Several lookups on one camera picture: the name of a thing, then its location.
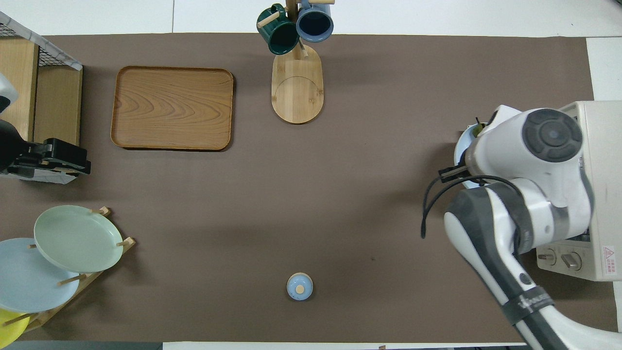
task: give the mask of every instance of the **small blue round lid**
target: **small blue round lid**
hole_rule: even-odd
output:
[[[306,300],[313,293],[313,281],[308,274],[298,272],[287,281],[287,294],[294,300]]]

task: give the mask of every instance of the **warning label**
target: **warning label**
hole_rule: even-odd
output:
[[[603,246],[603,256],[605,257],[605,275],[616,275],[616,255],[612,245]]]

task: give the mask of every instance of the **wooden serving tray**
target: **wooden serving tray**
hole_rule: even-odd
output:
[[[233,84],[225,69],[125,67],[111,139],[123,148],[221,150],[231,139]]]

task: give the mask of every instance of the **yellow plate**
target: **yellow plate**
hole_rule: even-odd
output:
[[[22,335],[22,333],[26,329],[26,326],[28,326],[30,317],[9,324],[8,326],[3,326],[3,324],[6,321],[22,315],[23,313],[15,313],[12,311],[0,309],[0,349],[13,343],[17,338],[19,338],[20,335]]]

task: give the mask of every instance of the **brown table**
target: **brown table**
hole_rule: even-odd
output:
[[[138,244],[33,339],[514,342],[519,335],[420,206],[459,132],[501,103],[591,100],[584,39],[334,35],[313,47],[325,104],[307,125],[272,110],[257,34],[59,36],[85,65],[81,145],[93,174],[1,181],[0,239],[31,237],[52,206],[110,206]],[[236,79],[223,152],[130,151],[110,140],[127,65],[218,67]],[[614,330],[611,283],[527,268],[569,317]],[[307,302],[285,283],[314,280]]]

